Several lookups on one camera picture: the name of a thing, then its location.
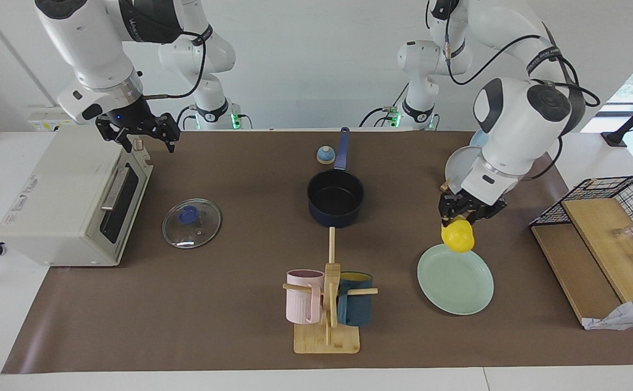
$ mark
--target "black wire rack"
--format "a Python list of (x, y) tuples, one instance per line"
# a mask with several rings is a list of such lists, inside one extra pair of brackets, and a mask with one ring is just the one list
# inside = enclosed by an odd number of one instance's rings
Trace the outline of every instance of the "black wire rack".
[(633, 222), (633, 176), (619, 176), (618, 178), (598, 178), (584, 180), (573, 188), (560, 201), (548, 208), (531, 225), (570, 224), (562, 203), (572, 200), (594, 200), (596, 198), (615, 198)]

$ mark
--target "green plate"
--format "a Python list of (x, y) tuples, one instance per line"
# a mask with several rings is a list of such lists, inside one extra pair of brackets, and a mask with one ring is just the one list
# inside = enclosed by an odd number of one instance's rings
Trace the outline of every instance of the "green plate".
[(480, 312), (495, 290), (488, 265), (476, 253), (455, 253), (443, 244), (420, 257), (418, 282), (434, 305), (455, 315)]

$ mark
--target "power outlet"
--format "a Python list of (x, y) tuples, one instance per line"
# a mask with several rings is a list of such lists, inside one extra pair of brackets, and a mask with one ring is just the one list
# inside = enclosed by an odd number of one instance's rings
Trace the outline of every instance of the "power outlet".
[(29, 116), (28, 121), (33, 131), (56, 131), (64, 125), (75, 124), (75, 121), (62, 111), (55, 113), (36, 112)]

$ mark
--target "blue lid knob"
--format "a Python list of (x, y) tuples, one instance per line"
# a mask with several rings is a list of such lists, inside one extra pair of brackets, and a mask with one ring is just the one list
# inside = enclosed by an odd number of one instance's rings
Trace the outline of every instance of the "blue lid knob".
[(319, 148), (319, 151), (316, 153), (316, 160), (321, 164), (331, 164), (334, 160), (336, 160), (336, 151), (329, 146), (323, 146)]
[(198, 208), (193, 205), (187, 205), (182, 208), (177, 218), (184, 225), (193, 224), (194, 221), (198, 220)]

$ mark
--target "wooden mug rack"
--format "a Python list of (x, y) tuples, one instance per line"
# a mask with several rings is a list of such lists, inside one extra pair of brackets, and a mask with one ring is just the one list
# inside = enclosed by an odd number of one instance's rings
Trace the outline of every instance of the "wooden mug rack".
[[(338, 324), (336, 297), (341, 282), (341, 264), (336, 263), (336, 228), (328, 231), (328, 263), (324, 273), (323, 310), (317, 324), (296, 324), (293, 348), (297, 354), (356, 354), (359, 327)], [(283, 289), (311, 292), (309, 287), (283, 284)], [(352, 289), (348, 295), (378, 294), (377, 288)]]

